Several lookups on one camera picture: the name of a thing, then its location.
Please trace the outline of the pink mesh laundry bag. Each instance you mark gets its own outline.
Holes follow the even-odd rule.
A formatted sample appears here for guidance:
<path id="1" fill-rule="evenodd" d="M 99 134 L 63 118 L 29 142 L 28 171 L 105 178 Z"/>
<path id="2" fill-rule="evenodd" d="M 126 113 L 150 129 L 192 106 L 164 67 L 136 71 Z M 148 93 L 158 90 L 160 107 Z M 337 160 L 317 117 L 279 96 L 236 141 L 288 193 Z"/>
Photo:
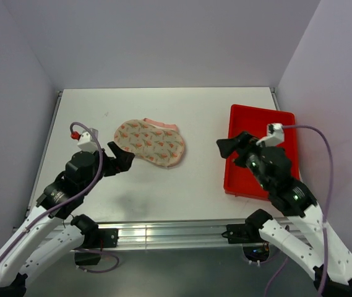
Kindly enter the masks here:
<path id="1" fill-rule="evenodd" d="M 114 133 L 114 142 L 122 150 L 162 167 L 177 165 L 186 148 L 177 125 L 148 118 L 122 123 Z"/>

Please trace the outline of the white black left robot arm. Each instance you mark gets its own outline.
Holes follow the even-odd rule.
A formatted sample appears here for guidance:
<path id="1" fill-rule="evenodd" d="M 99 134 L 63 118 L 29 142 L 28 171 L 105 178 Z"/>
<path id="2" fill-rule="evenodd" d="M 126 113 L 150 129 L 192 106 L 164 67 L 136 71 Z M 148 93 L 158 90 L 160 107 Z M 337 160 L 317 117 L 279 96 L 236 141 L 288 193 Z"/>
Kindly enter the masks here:
<path id="1" fill-rule="evenodd" d="M 0 249 L 0 296 L 23 296 L 33 279 L 62 255 L 98 241 L 98 225 L 86 215 L 72 219 L 57 237 L 42 241 L 79 207 L 103 177 L 128 171 L 134 154 L 114 142 L 105 151 L 73 154 L 53 183 L 45 187 L 29 216 Z"/>

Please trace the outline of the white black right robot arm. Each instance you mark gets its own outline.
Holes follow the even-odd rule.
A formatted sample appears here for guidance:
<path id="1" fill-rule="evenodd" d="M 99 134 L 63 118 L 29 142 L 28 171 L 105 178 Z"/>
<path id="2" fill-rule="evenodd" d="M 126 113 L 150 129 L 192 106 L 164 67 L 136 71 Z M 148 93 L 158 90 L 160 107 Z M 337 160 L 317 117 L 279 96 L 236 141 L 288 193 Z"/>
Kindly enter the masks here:
<path id="1" fill-rule="evenodd" d="M 258 139 L 242 132 L 219 139 L 222 158 L 233 153 L 234 164 L 247 168 L 270 203 L 305 237 L 301 241 L 281 226 L 268 212 L 259 209 L 240 228 L 228 228 L 228 239 L 266 241 L 295 261 L 312 279 L 320 296 L 352 296 L 352 252 L 324 220 L 322 209 L 309 188 L 291 174 L 292 162 L 279 146 L 284 132 L 270 132 Z"/>

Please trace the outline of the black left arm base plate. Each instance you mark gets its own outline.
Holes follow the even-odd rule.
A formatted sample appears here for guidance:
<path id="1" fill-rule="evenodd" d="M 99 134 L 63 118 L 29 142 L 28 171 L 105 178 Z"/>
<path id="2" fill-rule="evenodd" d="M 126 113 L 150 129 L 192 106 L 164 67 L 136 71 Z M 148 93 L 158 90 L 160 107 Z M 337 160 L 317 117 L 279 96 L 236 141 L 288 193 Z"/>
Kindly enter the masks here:
<path id="1" fill-rule="evenodd" d="M 112 271 L 119 266 L 120 259 L 118 256 L 107 251 L 107 249 L 116 248 L 117 245 L 118 229 L 99 228 L 93 233 L 86 235 L 83 243 L 74 251 L 74 263 L 81 270 L 86 270 L 90 273 L 99 273 L 98 270 L 94 271 L 89 269 L 89 267 L 96 266 L 101 260 L 107 258 L 114 260 L 114 264 L 112 267 L 104 269 L 101 272 Z"/>

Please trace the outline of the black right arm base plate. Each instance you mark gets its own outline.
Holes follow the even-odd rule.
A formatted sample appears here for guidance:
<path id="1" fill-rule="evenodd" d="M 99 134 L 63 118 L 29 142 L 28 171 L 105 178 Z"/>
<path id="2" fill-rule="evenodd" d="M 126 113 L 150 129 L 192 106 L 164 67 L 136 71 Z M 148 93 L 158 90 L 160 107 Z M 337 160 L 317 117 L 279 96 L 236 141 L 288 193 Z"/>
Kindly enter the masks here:
<path id="1" fill-rule="evenodd" d="M 225 238 L 228 244 L 265 243 L 258 228 L 249 223 L 228 224 L 221 237 Z"/>

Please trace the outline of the aluminium rail frame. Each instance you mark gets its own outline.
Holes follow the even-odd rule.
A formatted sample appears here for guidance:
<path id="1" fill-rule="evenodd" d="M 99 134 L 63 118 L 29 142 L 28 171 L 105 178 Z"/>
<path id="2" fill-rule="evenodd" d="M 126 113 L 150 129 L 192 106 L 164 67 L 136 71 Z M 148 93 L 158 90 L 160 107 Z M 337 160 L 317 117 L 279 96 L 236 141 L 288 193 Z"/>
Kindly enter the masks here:
<path id="1" fill-rule="evenodd" d="M 149 118 L 178 126 L 186 141 L 182 160 L 164 169 L 136 159 L 129 172 L 103 179 L 76 210 L 103 228 L 119 230 L 117 252 L 222 248 L 225 226 L 242 222 L 256 209 L 286 223 L 269 203 L 223 190 L 225 161 L 215 142 L 227 136 L 234 104 L 278 108 L 269 87 L 65 89 L 29 206 L 76 151 L 69 133 L 72 122 L 98 129 L 105 144 L 123 122 Z"/>

